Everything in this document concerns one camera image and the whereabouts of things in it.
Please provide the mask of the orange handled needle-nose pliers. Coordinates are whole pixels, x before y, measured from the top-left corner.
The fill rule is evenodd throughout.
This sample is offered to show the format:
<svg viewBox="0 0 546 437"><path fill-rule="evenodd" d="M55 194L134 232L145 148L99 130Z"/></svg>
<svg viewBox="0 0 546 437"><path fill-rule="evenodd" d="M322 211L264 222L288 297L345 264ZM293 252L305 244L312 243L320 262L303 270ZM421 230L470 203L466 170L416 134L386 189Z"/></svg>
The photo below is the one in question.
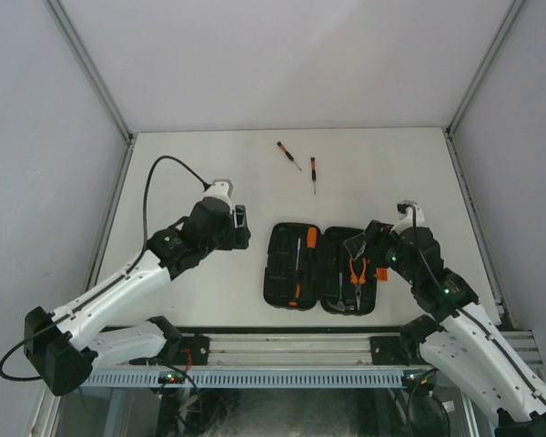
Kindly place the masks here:
<svg viewBox="0 0 546 437"><path fill-rule="evenodd" d="M360 266L361 271L357 272L355 267ZM349 259L349 282L354 286L355 309L360 310L362 300L362 286L366 281L367 260L362 257L359 261Z"/></svg>

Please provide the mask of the black plastic tool case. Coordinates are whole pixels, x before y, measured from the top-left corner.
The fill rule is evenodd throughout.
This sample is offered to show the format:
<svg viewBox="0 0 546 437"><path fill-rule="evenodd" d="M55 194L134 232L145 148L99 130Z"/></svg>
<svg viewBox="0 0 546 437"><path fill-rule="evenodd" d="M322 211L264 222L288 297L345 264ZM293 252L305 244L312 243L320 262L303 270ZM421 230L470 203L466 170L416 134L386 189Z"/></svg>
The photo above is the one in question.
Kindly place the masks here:
<svg viewBox="0 0 546 437"><path fill-rule="evenodd" d="M311 279L302 279L307 232L310 227L318 229L316 263ZM335 302L339 294L338 275L343 274L343 298L347 305L354 304L354 286L349 282L349 259L343 242L362 232L348 227L329 227L321 230L318 226L306 223L281 222L274 226L268 243L268 258L264 270L263 298L273 307L286 310L311 310L320 305L330 314L363 316L375 310L378 281L377 271L367 261L366 283L362 286L362 300L357 313L340 313L326 305L327 300ZM296 243L301 238L299 263L300 297L298 306L290 308L295 289L293 279Z"/></svg>

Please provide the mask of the small claw hammer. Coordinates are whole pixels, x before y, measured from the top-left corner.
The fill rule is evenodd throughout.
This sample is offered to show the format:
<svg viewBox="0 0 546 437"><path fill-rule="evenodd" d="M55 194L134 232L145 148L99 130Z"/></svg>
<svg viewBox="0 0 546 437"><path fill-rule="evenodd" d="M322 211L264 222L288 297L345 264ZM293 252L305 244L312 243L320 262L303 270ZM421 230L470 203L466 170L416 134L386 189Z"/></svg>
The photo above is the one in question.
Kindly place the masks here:
<svg viewBox="0 0 546 437"><path fill-rule="evenodd" d="M338 275L339 281L339 294L335 302L331 300L326 301L326 305L334 311L340 313L357 313L361 304L361 286L359 284L354 285L354 304L347 305L343 298L343 274L340 272Z"/></svg>

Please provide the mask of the black handled screwdriver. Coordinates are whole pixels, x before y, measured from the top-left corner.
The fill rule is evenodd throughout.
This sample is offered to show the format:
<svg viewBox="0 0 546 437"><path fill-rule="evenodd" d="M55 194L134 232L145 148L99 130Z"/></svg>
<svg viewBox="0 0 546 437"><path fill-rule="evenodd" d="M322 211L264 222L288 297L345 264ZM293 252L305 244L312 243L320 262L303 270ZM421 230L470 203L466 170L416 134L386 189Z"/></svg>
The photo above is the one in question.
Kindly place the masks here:
<svg viewBox="0 0 546 437"><path fill-rule="evenodd" d="M295 268L294 268L294 274L293 274L293 279L295 281L295 289L291 297L291 300L288 303L290 308L296 308L298 306L298 300L300 297L300 284L299 284L300 251L301 251L301 238L298 238L296 243L296 259L295 259Z"/></svg>

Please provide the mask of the small orange precision screwdriver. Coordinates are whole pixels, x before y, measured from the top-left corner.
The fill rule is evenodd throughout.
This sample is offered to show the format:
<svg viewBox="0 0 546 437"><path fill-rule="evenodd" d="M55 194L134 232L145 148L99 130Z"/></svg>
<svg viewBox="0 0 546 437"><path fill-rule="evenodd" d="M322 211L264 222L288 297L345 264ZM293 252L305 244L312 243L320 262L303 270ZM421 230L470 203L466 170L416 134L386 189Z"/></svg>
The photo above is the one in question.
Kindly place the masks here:
<svg viewBox="0 0 546 437"><path fill-rule="evenodd" d="M281 141L277 142L277 146L285 154L288 160L293 163L299 169L299 171L302 171L301 167L299 166L293 155L287 150L287 148Z"/></svg>

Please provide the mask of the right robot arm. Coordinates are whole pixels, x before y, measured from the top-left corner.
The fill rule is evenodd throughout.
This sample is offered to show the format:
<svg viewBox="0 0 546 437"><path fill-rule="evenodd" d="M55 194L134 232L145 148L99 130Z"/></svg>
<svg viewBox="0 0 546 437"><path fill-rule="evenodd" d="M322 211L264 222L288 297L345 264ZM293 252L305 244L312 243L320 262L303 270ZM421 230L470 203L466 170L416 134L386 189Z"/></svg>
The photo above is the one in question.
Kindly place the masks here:
<svg viewBox="0 0 546 437"><path fill-rule="evenodd" d="M440 244L418 225L373 220L344 246L370 271L392 269L423 315L401 328L401 356L442 371L487 416L497 436L546 436L546 382L506 341L475 291L445 266Z"/></svg>

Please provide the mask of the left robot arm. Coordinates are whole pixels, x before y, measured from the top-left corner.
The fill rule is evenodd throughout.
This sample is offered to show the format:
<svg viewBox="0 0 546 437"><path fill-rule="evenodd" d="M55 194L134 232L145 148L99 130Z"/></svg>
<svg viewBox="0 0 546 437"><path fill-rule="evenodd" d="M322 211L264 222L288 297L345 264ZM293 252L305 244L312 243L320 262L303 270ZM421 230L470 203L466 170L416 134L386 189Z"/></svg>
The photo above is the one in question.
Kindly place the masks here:
<svg viewBox="0 0 546 437"><path fill-rule="evenodd" d="M247 249L249 240L245 206L203 198L189 216L154 233L143 253L114 277L55 310L29 311L25 357L55 396L74 391L100 367L138 358L176 361L181 342L163 317L130 329L105 328L128 304L195 268L213 251Z"/></svg>

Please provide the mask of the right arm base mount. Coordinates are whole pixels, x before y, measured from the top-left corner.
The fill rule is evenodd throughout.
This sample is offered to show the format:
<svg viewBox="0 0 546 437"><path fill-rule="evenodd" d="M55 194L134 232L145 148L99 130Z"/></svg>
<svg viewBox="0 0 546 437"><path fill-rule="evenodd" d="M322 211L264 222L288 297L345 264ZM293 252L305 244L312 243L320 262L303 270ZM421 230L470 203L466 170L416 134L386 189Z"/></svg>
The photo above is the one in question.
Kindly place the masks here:
<svg viewBox="0 0 546 437"><path fill-rule="evenodd" d="M420 344L439 330L439 324L428 315L422 315L389 336L369 339L372 363L377 366L427 364L420 356Z"/></svg>

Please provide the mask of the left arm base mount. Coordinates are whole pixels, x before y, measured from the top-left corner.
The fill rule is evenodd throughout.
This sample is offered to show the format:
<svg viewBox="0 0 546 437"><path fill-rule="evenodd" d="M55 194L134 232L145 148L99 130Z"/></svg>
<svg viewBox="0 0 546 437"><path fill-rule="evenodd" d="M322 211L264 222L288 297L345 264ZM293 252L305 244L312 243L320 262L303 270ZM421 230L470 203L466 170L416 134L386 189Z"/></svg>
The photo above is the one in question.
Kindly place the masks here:
<svg viewBox="0 0 546 437"><path fill-rule="evenodd" d="M205 366L210 352L210 338L194 334L172 340L167 344L163 357L172 365Z"/></svg>

